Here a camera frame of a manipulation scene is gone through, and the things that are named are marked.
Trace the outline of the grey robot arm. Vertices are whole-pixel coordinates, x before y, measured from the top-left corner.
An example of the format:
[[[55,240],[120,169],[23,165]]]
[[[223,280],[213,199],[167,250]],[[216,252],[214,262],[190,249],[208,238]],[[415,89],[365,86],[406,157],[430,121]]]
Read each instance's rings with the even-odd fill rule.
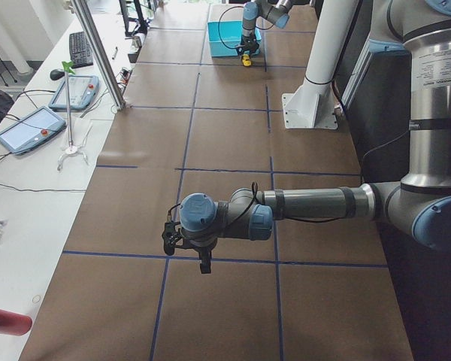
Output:
[[[275,5],[268,1],[251,1],[243,7],[241,43],[236,46],[238,54],[246,51],[254,53],[259,49],[256,40],[256,21],[258,18],[267,20],[273,26],[283,29],[289,21],[289,11],[295,1],[278,1]]]
[[[210,272],[219,238],[266,240],[276,220],[325,223],[365,217],[418,243],[451,250],[451,1],[375,1],[365,49],[412,56],[409,171],[398,182],[356,188],[236,190],[227,202],[193,193],[167,220],[164,250],[193,249]]]

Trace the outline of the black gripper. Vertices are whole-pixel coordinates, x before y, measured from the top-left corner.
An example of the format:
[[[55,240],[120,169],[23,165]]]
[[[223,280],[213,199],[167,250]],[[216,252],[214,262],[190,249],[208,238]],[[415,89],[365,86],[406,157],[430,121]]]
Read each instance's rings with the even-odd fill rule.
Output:
[[[259,43],[256,40],[255,35],[242,35],[241,36],[241,48],[242,49],[258,49]]]
[[[216,240],[209,240],[207,242],[192,242],[192,248],[199,253],[200,271],[202,274],[211,273],[211,251],[216,246]]]

